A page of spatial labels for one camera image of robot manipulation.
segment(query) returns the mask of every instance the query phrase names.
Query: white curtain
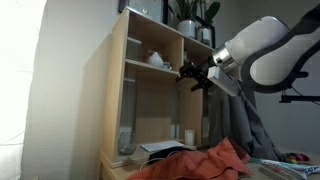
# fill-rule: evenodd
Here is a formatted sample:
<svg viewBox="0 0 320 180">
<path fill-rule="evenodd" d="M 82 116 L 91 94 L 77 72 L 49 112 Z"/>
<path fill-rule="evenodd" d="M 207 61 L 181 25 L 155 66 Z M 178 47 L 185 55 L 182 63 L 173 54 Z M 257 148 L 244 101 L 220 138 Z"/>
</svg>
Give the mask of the white curtain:
<svg viewBox="0 0 320 180">
<path fill-rule="evenodd" d="M 19 179 L 33 62 L 46 0 L 0 0 L 0 180 Z"/>
</svg>

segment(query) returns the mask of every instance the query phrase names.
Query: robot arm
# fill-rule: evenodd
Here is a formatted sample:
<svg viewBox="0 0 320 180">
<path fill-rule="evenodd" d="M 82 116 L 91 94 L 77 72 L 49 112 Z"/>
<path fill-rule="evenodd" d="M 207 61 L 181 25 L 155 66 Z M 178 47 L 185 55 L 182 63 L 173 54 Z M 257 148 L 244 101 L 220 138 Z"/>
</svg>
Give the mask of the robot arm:
<svg viewBox="0 0 320 180">
<path fill-rule="evenodd" d="M 261 18 L 224 43 L 207 61 L 182 66 L 178 80 L 196 79 L 198 84 L 192 90 L 215 83 L 235 96 L 225 73 L 242 65 L 241 78 L 255 91 L 273 93 L 288 89 L 296 78 L 308 76 L 300 70 L 320 49 L 319 27 L 320 4 L 291 30 L 274 17 Z"/>
</svg>

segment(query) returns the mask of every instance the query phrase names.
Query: red cloth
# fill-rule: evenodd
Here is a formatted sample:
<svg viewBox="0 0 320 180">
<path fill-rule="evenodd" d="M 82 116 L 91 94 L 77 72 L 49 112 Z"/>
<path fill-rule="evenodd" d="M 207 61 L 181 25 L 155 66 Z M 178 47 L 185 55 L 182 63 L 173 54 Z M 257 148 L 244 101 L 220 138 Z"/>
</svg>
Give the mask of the red cloth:
<svg viewBox="0 0 320 180">
<path fill-rule="evenodd" d="M 243 152 L 234 142 L 225 138 L 206 153 L 182 151 L 144 168 L 127 179 L 236 180 L 238 179 L 238 172 L 251 174 L 250 169 L 244 164 L 250 157 Z"/>
</svg>

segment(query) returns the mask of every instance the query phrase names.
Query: clear glass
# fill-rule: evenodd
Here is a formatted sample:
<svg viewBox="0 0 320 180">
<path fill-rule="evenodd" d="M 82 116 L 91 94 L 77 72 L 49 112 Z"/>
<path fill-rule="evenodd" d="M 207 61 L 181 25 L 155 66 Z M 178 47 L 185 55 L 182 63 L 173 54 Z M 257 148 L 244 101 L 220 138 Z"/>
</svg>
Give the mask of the clear glass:
<svg viewBox="0 0 320 180">
<path fill-rule="evenodd" d="M 122 132 L 118 141 L 118 154 L 120 156 L 129 156 L 135 151 L 135 134 L 133 132 Z"/>
</svg>

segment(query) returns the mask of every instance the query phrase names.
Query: gray fabric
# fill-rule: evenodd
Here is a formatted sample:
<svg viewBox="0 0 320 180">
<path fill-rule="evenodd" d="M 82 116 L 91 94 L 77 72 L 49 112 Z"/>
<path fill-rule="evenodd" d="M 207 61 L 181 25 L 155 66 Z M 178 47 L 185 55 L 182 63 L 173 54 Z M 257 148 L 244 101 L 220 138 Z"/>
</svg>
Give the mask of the gray fabric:
<svg viewBox="0 0 320 180">
<path fill-rule="evenodd" d="M 252 157 L 279 160 L 281 153 L 264 129 L 256 108 L 246 98 L 237 80 L 232 78 L 232 81 L 239 88 L 240 93 L 237 97 L 229 96 L 220 88 L 211 91 L 209 145 L 214 147 L 223 138 L 229 137 Z"/>
</svg>

